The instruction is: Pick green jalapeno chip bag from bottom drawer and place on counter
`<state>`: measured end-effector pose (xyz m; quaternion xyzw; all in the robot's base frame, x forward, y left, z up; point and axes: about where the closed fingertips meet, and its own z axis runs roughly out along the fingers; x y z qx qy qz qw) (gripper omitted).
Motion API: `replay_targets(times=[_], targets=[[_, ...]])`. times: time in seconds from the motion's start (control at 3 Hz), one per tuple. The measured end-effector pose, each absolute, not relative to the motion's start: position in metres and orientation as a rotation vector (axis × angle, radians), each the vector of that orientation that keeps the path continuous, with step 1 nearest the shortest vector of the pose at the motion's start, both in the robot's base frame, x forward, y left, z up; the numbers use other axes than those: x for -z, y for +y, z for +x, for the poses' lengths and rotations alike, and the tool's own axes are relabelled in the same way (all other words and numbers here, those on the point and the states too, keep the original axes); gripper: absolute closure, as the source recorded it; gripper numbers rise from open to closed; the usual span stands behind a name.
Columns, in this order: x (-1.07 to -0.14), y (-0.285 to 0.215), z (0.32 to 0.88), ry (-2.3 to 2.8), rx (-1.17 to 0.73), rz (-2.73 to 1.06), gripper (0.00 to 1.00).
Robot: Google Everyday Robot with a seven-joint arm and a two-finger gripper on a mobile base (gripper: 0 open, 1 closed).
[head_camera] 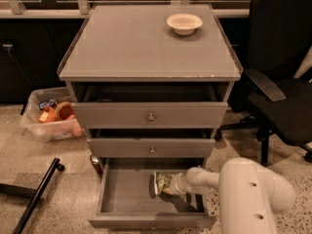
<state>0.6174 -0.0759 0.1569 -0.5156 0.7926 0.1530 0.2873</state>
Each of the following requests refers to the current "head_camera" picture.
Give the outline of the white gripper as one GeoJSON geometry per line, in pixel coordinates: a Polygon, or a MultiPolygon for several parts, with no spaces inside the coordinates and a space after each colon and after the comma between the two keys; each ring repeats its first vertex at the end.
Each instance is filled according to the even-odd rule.
{"type": "Polygon", "coordinates": [[[169,190],[172,195],[183,195],[188,192],[186,175],[183,173],[171,175],[169,190]]]}

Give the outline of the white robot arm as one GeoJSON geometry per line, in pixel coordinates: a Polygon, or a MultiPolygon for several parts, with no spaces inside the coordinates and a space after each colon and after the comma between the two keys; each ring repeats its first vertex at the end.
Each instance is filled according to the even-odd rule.
{"type": "Polygon", "coordinates": [[[194,167],[174,175],[175,195],[218,191],[221,234],[278,234],[275,215],[289,211],[296,193],[292,184],[247,158],[228,160],[218,173],[194,167]]]}

